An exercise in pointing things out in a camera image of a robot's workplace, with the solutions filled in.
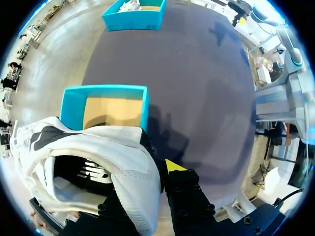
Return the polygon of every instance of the gray mat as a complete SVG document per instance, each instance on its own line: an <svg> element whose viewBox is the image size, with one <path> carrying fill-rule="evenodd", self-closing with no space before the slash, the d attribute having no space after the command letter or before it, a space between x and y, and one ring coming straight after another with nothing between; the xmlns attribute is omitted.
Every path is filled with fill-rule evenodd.
<svg viewBox="0 0 315 236"><path fill-rule="evenodd" d="M217 207L233 200L253 147L255 99L246 54L227 18L169 1L160 31L105 30L83 84L147 86L157 157L194 168Z"/></svg>

